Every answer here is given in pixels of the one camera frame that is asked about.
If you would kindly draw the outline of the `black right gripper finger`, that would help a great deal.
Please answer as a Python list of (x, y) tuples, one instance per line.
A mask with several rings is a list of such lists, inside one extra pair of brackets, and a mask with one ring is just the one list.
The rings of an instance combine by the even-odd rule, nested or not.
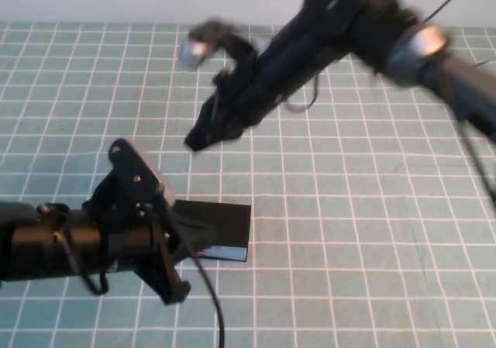
[(184, 139), (193, 152), (202, 151), (223, 140), (226, 135), (228, 111), (216, 91), (201, 106), (198, 118)]
[(239, 139), (247, 126), (226, 110), (212, 111), (208, 116), (208, 147)]

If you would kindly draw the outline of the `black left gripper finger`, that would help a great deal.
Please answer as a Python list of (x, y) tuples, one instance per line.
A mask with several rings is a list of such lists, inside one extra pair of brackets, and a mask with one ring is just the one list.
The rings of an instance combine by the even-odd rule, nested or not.
[(189, 242), (190, 250), (188, 250), (184, 243), (179, 243), (174, 250), (174, 263), (179, 264), (186, 259), (191, 259), (192, 254), (200, 259), (207, 258), (207, 252), (211, 245), (212, 243), (209, 241), (194, 239)]
[(213, 242), (217, 238), (217, 233), (212, 226), (201, 220), (192, 219), (175, 211), (171, 212), (171, 217), (178, 226), (178, 230), (190, 241)]

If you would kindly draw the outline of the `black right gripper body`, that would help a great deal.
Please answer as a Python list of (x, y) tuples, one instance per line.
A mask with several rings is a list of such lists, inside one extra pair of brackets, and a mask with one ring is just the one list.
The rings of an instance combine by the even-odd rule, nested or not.
[(215, 78), (211, 98), (214, 127), (251, 127), (288, 99), (288, 56), (252, 53)]

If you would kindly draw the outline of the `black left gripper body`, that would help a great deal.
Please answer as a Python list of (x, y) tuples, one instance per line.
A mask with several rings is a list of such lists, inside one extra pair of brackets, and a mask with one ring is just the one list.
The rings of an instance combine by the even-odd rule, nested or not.
[(182, 303), (191, 286), (176, 271), (184, 246), (157, 176), (109, 172), (83, 208), (102, 224), (104, 255), (132, 270), (166, 305)]

